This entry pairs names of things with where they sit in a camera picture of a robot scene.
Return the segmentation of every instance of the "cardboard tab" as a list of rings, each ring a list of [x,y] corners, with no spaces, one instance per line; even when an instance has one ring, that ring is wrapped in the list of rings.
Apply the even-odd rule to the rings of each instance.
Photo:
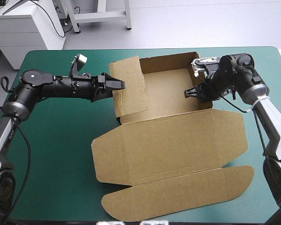
[[[248,165],[192,173],[107,194],[102,205],[120,221],[141,221],[234,199],[248,188],[253,176]]]
[[[120,60],[109,65],[111,76],[125,81],[125,89],[114,90],[116,116],[124,116],[148,109],[145,94],[145,79],[138,56]]]
[[[99,181],[135,186],[220,168],[247,142],[241,114],[206,109],[123,124],[92,150]]]

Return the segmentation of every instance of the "white floor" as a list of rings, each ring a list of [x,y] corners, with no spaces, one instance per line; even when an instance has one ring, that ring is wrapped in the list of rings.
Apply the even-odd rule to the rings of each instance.
[[[81,13],[93,1],[73,0]],[[130,0],[132,30],[124,21],[81,24],[67,33],[64,49],[185,48],[265,46],[281,53],[281,0]],[[124,8],[123,0],[107,0],[108,10]],[[0,77],[16,76],[4,57]],[[0,106],[6,93],[0,87]]]

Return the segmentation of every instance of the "green tabletop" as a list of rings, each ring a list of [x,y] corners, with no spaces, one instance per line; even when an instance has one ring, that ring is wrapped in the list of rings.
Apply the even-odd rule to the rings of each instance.
[[[68,75],[71,61],[78,53],[88,58],[81,72],[98,75],[104,71],[109,73],[109,63],[131,56],[150,57],[193,51],[201,57],[251,54],[257,71],[271,90],[271,100],[281,110],[281,57],[273,47],[33,51],[27,54],[18,76],[28,69]],[[237,97],[234,103],[248,109],[249,106]],[[235,111],[223,100],[214,102],[214,108]],[[254,167],[253,182],[245,193],[229,202],[158,219],[252,223],[266,221],[278,209],[262,172],[264,158],[253,114],[244,114],[244,121],[249,148],[229,166]],[[112,98],[94,103],[84,99],[50,98],[37,104],[30,118],[21,124],[32,146],[31,173],[12,217],[31,220],[113,220],[101,206],[101,199],[124,186],[96,180],[90,144],[94,138],[118,125]],[[18,191],[27,165],[27,147],[19,132],[10,147],[8,158],[15,165]]]

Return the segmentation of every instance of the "open cardboard box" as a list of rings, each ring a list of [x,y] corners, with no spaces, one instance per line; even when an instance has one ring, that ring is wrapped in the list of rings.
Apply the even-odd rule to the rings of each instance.
[[[99,181],[132,186],[102,199],[118,220],[228,201],[253,179],[250,166],[222,168],[247,150],[242,115],[184,97],[200,83],[195,58],[188,52],[110,64],[111,75],[126,82],[113,93],[122,125],[96,138],[92,151]]]

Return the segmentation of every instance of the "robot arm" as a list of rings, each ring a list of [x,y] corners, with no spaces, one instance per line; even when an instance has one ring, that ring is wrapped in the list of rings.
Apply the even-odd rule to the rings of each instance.
[[[251,105],[269,138],[265,148],[264,175],[280,207],[275,215],[281,221],[281,112],[268,97],[269,88],[254,69],[254,60],[249,54],[226,55],[196,59],[192,62],[195,76],[206,72],[202,83],[185,91],[185,97],[201,98],[202,101],[219,100],[237,91],[243,102]]]
[[[29,118],[35,105],[43,98],[84,98],[91,102],[112,97],[113,90],[125,88],[125,82],[102,73],[91,76],[78,72],[87,58],[75,56],[69,76],[53,76],[39,70],[25,71],[19,84],[12,90],[1,85],[6,92],[12,93],[0,108],[3,117],[0,121],[0,221],[9,213],[15,190],[15,179],[10,170],[14,167],[6,157],[17,124]]]

